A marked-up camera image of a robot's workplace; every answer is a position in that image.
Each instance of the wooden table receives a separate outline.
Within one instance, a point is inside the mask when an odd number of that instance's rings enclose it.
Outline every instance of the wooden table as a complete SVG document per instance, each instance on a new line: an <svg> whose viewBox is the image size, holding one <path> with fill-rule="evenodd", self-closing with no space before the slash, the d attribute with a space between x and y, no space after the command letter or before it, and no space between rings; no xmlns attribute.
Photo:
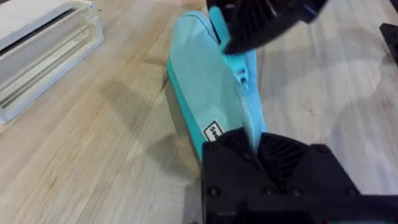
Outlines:
<svg viewBox="0 0 398 224"><path fill-rule="evenodd" d="M0 223L200 222L165 62L175 19L204 1L95 3L104 44L0 126ZM383 22L398 24L387 0L332 0L257 51L259 88L270 131L325 142L363 192L396 194L398 69Z"/></svg>

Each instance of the black 3d-printed part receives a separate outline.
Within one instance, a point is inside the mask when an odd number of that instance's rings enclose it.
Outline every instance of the black 3d-printed part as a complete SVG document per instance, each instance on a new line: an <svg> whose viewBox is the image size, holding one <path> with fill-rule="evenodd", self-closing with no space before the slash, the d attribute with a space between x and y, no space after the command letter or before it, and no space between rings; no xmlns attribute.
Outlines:
<svg viewBox="0 0 398 224"><path fill-rule="evenodd" d="M270 42L297 21L312 22L327 0L207 0L218 6L231 36L226 54L238 54Z"/></svg>
<svg viewBox="0 0 398 224"><path fill-rule="evenodd" d="M257 158L243 128L203 144L202 205L211 224L398 223L398 197L361 195L327 146L263 134Z"/></svg>
<svg viewBox="0 0 398 224"><path fill-rule="evenodd" d="M383 23L380 31L390 49L391 56L398 64L398 26Z"/></svg>
<svg viewBox="0 0 398 224"><path fill-rule="evenodd" d="M398 13L398 0L390 0L392 6L394 6L394 9L396 9Z"/></svg>

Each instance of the screw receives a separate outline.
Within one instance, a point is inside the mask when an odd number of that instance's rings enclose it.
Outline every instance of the screw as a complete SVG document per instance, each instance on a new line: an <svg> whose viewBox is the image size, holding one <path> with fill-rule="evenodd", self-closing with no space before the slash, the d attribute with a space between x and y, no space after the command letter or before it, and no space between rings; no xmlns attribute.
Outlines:
<svg viewBox="0 0 398 224"><path fill-rule="evenodd" d="M293 193L295 196L299 197L299 196L301 196L301 195L303 194L303 191L300 190L300 189L298 189L298 188L294 188L294 189L292 190L292 193Z"/></svg>
<svg viewBox="0 0 398 224"><path fill-rule="evenodd" d="M215 151L216 150L215 144L212 143L212 142L207 142L206 143L206 150L207 151Z"/></svg>
<svg viewBox="0 0 398 224"><path fill-rule="evenodd" d="M263 190L263 192L264 192L264 194L272 195L272 194L275 193L275 190L272 189L272 188L270 188L270 187L266 187L266 188Z"/></svg>
<svg viewBox="0 0 398 224"><path fill-rule="evenodd" d="M360 192L357 189L353 189L353 188L345 189L345 192L350 197L355 197L360 194Z"/></svg>
<svg viewBox="0 0 398 224"><path fill-rule="evenodd" d="M221 195L221 190L220 190L219 187L215 187L215 186L214 187L208 187L207 188L207 195L209 197L213 197L213 198L219 197Z"/></svg>
<svg viewBox="0 0 398 224"><path fill-rule="evenodd" d="M327 153L329 151L329 149L327 147L325 147L325 146L318 146L317 150L320 153Z"/></svg>

